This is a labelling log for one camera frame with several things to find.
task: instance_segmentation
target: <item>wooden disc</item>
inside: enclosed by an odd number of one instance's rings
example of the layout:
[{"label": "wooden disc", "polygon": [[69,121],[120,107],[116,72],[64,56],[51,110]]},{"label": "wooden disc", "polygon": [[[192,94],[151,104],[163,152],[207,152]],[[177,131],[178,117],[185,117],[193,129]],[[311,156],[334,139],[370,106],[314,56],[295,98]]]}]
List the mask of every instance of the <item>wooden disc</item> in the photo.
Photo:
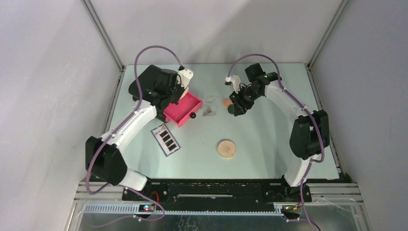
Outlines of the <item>wooden disc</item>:
[{"label": "wooden disc", "polygon": [[219,143],[217,151],[220,156],[228,159],[235,155],[237,147],[232,141],[222,141],[221,143]]},{"label": "wooden disc", "polygon": [[230,99],[224,99],[223,101],[222,101],[222,106],[224,107],[224,108],[228,108],[228,106],[230,106],[232,104],[232,101],[230,100]]},{"label": "wooden disc", "polygon": [[189,87],[184,90],[183,94],[181,95],[180,99],[182,99],[184,96],[186,96],[187,92],[189,92]]}]

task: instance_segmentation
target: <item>white wall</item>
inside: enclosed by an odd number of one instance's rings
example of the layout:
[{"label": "white wall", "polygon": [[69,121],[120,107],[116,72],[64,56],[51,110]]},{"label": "white wall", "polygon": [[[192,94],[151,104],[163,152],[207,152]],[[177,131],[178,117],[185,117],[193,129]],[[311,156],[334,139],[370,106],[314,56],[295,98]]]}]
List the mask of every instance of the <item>white wall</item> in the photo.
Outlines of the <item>white wall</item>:
[{"label": "white wall", "polygon": [[79,0],[0,6],[0,230],[63,230],[118,70]]},{"label": "white wall", "polygon": [[[186,64],[232,63],[260,52],[277,62],[310,60],[341,0],[94,0],[124,64],[149,45]],[[259,57],[247,62],[265,62]],[[175,64],[148,51],[141,64]]]},{"label": "white wall", "polygon": [[407,230],[407,31],[406,0],[351,1],[313,72],[376,231]]}]

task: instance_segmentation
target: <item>copper coin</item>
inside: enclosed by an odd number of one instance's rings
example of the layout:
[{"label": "copper coin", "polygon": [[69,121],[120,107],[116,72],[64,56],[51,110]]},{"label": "copper coin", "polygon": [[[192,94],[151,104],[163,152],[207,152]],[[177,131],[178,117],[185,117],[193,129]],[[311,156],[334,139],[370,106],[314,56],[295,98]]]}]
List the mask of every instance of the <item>copper coin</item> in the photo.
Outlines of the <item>copper coin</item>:
[{"label": "copper coin", "polygon": [[224,107],[224,108],[228,108],[228,106],[230,106],[232,104],[232,101],[230,100],[230,99],[224,99],[223,101],[222,101],[222,106]]}]

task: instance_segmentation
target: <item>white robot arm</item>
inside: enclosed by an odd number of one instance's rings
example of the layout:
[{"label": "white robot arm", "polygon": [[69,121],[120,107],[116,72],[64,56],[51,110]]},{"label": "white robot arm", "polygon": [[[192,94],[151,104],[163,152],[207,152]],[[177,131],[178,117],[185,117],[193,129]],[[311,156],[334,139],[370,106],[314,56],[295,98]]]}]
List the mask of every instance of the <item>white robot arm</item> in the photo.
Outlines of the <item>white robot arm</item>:
[{"label": "white robot arm", "polygon": [[[145,175],[129,169],[122,157],[125,149],[136,134],[151,120],[165,120],[164,109],[170,103],[177,103],[185,95],[193,71],[183,68],[178,72],[163,70],[150,65],[140,76],[142,101],[136,110],[133,107],[119,125],[101,135],[99,138],[89,137],[86,142],[86,169],[98,148],[111,137],[103,147],[91,170],[92,175],[110,183],[122,185],[140,191],[149,181]],[[129,92],[138,96],[135,84],[130,85]]]},{"label": "white robot arm", "polygon": [[245,72],[251,84],[241,84],[238,76],[226,77],[225,84],[232,85],[234,92],[230,95],[233,104],[228,111],[235,116],[243,115],[251,109],[254,100],[261,96],[272,100],[293,123],[292,134],[289,140],[291,149],[295,154],[289,169],[284,174],[286,183],[291,187],[298,187],[306,172],[310,160],[317,159],[321,152],[316,130],[312,127],[310,118],[304,109],[314,111],[313,117],[319,122],[319,130],[324,140],[324,147],[329,145],[328,117],[325,111],[316,112],[310,106],[295,102],[284,92],[286,86],[281,80],[282,87],[278,83],[276,73],[263,72],[259,64],[249,66]]}]

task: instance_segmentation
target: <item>pink box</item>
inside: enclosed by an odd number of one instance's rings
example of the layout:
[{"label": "pink box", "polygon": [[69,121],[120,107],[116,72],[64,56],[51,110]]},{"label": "pink box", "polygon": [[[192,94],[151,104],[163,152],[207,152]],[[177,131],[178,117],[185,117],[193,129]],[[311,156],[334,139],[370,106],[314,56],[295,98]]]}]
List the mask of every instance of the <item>pink box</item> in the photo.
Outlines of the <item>pink box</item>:
[{"label": "pink box", "polygon": [[178,105],[171,103],[163,114],[166,116],[166,122],[171,120],[180,128],[189,120],[191,113],[196,113],[203,106],[203,101],[188,92],[178,102]]}]

